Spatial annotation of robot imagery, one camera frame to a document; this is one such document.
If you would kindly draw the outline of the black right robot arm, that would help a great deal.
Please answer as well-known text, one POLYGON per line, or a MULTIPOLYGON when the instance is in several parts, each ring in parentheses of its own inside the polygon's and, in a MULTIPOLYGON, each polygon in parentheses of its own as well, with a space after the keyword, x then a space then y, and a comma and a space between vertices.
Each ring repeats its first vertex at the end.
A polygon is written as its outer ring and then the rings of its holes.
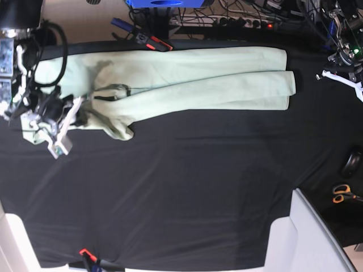
POLYGON ((61 96, 68 44, 63 29, 42 20, 42 1, 1 1, 1 117, 11 122, 22 118, 22 132, 46 141, 55 159, 68 155, 72 142, 67 132, 81 121, 83 97, 61 96), (57 32, 62 41, 61 70, 50 83, 38 83, 36 70, 48 37, 57 32))

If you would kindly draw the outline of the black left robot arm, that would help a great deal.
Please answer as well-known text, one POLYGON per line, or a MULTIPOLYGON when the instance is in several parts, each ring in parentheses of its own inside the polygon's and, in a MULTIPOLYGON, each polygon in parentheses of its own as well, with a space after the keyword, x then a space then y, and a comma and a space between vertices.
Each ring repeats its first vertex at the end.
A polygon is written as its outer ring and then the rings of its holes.
POLYGON ((354 89, 362 100, 362 1, 297 1, 310 28, 331 51, 316 76, 354 89))

